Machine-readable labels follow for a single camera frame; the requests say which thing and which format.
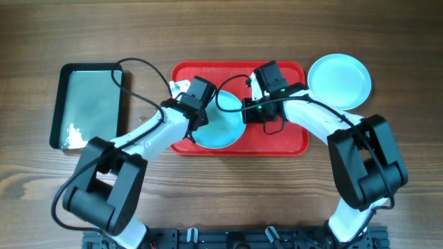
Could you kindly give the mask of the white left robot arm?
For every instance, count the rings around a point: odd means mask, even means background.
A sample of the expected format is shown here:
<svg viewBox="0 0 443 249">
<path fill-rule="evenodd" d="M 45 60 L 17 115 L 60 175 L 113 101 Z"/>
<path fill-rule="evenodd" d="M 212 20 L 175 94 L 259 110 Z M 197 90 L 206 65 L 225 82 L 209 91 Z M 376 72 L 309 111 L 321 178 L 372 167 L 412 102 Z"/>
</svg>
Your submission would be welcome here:
<svg viewBox="0 0 443 249">
<path fill-rule="evenodd" d="M 169 98 L 132 132 L 110 141 L 92 138 L 53 204 L 89 223 L 84 232 L 97 232 L 119 248 L 146 247 L 148 228 L 134 214 L 147 166 L 207 124 L 208 103 L 189 95 Z"/>
</svg>

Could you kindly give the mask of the teal plate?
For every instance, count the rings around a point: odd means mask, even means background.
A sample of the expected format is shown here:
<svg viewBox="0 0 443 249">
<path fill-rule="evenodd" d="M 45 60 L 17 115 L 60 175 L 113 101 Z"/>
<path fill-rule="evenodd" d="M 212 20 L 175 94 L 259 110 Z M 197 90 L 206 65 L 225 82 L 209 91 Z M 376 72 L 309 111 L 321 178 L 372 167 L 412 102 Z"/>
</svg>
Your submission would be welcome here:
<svg viewBox="0 0 443 249">
<path fill-rule="evenodd" d="M 361 106 L 372 91 L 369 70 L 358 59 L 341 53 L 317 59 L 308 71 L 307 84 L 321 100 L 342 110 Z"/>
<path fill-rule="evenodd" d="M 232 145 L 243 135 L 246 124 L 241 112 L 221 111 L 213 98 L 206 107 L 208 124 L 192 132 L 194 141 L 207 149 L 222 149 Z"/>
</svg>

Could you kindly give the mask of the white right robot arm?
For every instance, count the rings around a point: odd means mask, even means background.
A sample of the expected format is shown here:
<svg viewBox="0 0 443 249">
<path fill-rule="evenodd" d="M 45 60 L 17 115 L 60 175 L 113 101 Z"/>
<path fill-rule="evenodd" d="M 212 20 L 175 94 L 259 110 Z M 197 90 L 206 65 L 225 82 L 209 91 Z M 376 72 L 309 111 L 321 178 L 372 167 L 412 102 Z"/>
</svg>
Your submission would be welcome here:
<svg viewBox="0 0 443 249">
<path fill-rule="evenodd" d="M 408 173 L 385 118 L 364 118 L 332 107 L 306 85 L 268 87 L 248 81 L 252 102 L 245 112 L 277 114 L 308 130 L 329 150 L 334 184 L 341 196 L 325 222 L 324 248 L 349 248 L 362 240 L 379 210 L 395 206 Z"/>
</svg>

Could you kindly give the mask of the red plastic tray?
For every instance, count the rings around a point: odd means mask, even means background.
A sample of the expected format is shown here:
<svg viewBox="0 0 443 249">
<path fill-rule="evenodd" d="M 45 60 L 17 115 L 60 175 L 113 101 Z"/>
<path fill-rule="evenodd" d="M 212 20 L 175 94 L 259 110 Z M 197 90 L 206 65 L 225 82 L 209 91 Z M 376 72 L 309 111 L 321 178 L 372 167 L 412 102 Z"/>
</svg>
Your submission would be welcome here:
<svg viewBox="0 0 443 249">
<path fill-rule="evenodd" d="M 219 86 L 234 75 L 250 75 L 264 61 L 184 61 L 172 70 L 171 80 L 191 80 L 202 77 Z M 223 149 L 206 149 L 188 139 L 177 142 L 171 149 L 181 156 L 299 156 L 309 146 L 309 132 L 302 127 L 286 122 L 284 129 L 276 134 L 282 122 L 269 122 L 266 129 L 262 124 L 247 124 L 237 142 Z"/>
</svg>

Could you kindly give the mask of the black tray with water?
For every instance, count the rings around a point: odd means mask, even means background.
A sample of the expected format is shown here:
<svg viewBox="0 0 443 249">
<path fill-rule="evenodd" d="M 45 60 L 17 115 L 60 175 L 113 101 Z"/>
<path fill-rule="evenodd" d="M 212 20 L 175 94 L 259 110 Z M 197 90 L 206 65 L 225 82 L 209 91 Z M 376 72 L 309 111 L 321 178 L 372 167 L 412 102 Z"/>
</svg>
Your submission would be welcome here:
<svg viewBox="0 0 443 249">
<path fill-rule="evenodd" d="M 60 70 L 49 145 L 81 149 L 118 135 L 123 69 L 115 63 L 68 63 Z"/>
</svg>

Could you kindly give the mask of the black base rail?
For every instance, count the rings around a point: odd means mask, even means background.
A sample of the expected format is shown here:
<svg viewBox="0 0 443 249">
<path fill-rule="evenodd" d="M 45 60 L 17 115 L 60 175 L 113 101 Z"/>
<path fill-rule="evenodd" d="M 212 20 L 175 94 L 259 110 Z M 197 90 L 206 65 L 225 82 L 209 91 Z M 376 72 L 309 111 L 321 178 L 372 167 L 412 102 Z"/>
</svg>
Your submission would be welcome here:
<svg viewBox="0 0 443 249">
<path fill-rule="evenodd" d="M 81 248 L 123 248 L 97 232 L 84 232 Z M 211 248 L 339 248 L 323 226 L 298 226 L 292 229 L 198 230 L 156 228 L 147 230 L 139 248 L 211 249 Z M 387 227 L 369 227 L 367 232 L 346 248 L 389 249 Z"/>
</svg>

